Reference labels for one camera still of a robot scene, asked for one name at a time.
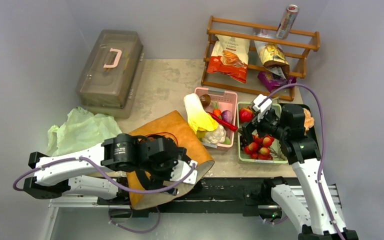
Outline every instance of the chip bag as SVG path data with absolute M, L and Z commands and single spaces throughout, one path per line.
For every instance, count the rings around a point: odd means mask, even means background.
M 241 82 L 247 82 L 248 51 L 250 40 L 216 35 L 218 41 L 212 49 L 207 73 L 222 73 Z

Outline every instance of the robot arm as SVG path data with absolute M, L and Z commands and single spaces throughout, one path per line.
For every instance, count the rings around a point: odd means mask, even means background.
M 242 133 L 248 143 L 252 142 L 255 130 L 260 137 L 269 134 L 280 141 L 281 151 L 302 186 L 308 210 L 292 194 L 282 177 L 264 181 L 265 194 L 282 207 L 299 232 L 300 240 L 339 239 L 334 224 L 343 231 L 345 239 L 357 240 L 356 232 L 346 229 L 344 220 L 338 214 L 322 173 L 321 183 L 330 209 L 323 202 L 317 178 L 320 151 L 317 143 L 305 135 L 303 108 L 297 104 L 285 104 L 279 118 L 271 109 L 270 99 L 263 103 L 265 98 L 260 94 L 252 102 L 255 116 L 251 122 L 242 125 Z M 335 222 L 331 222 L 329 211 L 334 214 Z
M 144 136 L 119 134 L 88 149 L 49 157 L 39 152 L 30 154 L 28 165 L 41 168 L 33 177 L 24 181 L 23 190 L 36 199 L 54 199 L 62 195 L 97 196 L 105 200 L 118 196 L 119 189 L 106 179 L 86 176 L 97 170 L 88 162 L 79 159 L 86 157 L 104 172 L 147 171 L 150 173 L 150 187 L 162 188 L 163 181 L 176 182 L 186 176 L 196 161 L 186 155 L 186 149 L 177 147 L 173 140 L 153 135 L 150 140 Z M 79 159 L 42 167 L 63 159 Z M 183 183 L 195 184 L 197 170 Z M 168 191 L 177 194 L 176 190 Z

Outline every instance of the purple snack bag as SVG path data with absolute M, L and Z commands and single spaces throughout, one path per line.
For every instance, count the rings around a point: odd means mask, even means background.
M 258 79 L 270 93 L 283 85 L 294 84 L 297 82 L 297 78 L 295 76 L 290 76 L 289 80 L 286 80 L 277 75 L 273 75 L 271 72 L 266 71 L 261 71 L 258 74 Z

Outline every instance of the silver can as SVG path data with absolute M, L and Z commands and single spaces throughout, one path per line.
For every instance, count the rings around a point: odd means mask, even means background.
M 290 4 L 286 7 L 286 11 L 277 28 L 276 37 L 278 39 L 285 39 L 289 35 L 299 11 L 300 8 L 294 4 Z

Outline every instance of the light green plastic bag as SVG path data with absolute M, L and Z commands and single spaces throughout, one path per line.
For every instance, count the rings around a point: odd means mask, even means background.
M 48 156 L 61 156 L 78 152 L 121 134 L 114 117 L 96 114 L 76 107 L 68 114 L 67 121 L 58 127 L 53 125 L 47 131 Z

